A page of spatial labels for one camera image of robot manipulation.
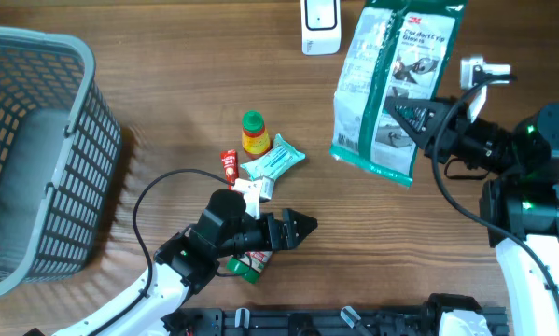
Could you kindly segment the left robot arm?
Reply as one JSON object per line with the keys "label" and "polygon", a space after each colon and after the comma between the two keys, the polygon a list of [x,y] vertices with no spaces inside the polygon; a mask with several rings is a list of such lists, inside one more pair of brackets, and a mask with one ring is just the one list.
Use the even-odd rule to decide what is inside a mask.
{"label": "left robot arm", "polygon": [[215,191],[188,234],[178,233],[154,254],[145,272],[117,297],[58,335],[171,335],[173,314],[217,276],[219,260],[245,252],[292,250],[318,227],[315,218],[285,209],[254,218],[243,196]]}

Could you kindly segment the green 3M gloves packet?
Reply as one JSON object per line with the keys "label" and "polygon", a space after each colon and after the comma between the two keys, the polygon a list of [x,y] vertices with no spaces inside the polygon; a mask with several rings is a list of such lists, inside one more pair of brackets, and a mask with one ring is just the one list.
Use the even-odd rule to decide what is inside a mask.
{"label": "green 3M gloves packet", "polygon": [[329,152],[336,160],[410,186],[417,146],[385,101],[436,95],[466,6],[466,0],[366,2],[334,92]]}

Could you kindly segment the teal tissue packet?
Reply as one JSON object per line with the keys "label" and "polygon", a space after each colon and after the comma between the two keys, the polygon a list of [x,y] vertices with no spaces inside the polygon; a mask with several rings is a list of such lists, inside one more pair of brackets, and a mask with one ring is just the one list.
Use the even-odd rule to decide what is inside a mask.
{"label": "teal tissue packet", "polygon": [[303,161],[306,155],[286,141],[281,134],[273,140],[273,147],[258,159],[242,163],[240,167],[246,171],[251,180],[268,177],[277,180],[291,167]]}

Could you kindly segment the green lid jar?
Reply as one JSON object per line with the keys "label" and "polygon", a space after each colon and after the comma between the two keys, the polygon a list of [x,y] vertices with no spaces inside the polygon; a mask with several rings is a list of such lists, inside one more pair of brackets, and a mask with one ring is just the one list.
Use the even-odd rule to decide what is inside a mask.
{"label": "green lid jar", "polygon": [[246,252],[240,258],[231,257],[226,264],[226,269],[231,274],[238,275],[251,284],[256,284],[272,254],[271,251]]}

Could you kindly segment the red sachet stick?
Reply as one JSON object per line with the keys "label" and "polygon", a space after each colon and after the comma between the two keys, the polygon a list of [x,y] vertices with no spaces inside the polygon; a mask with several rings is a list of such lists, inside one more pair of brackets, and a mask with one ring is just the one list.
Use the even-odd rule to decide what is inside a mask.
{"label": "red sachet stick", "polygon": [[235,181],[239,178],[237,152],[235,149],[222,151],[220,153],[220,159],[223,165],[225,178],[229,183],[229,189],[232,189]]}

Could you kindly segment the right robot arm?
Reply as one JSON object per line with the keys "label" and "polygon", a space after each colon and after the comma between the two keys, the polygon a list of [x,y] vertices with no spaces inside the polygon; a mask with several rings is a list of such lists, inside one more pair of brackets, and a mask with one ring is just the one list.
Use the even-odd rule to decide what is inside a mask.
{"label": "right robot arm", "polygon": [[496,174],[484,183],[480,218],[489,223],[519,335],[559,335],[559,103],[509,132],[470,120],[453,100],[389,97],[387,113],[426,156]]}

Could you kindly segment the green cap sauce bottle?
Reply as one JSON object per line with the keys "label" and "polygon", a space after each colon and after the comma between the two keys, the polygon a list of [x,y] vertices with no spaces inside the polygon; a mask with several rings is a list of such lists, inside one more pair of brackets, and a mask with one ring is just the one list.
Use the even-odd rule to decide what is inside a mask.
{"label": "green cap sauce bottle", "polygon": [[258,111],[250,110],[242,118],[242,147],[250,159],[257,159],[271,150],[273,141]]}

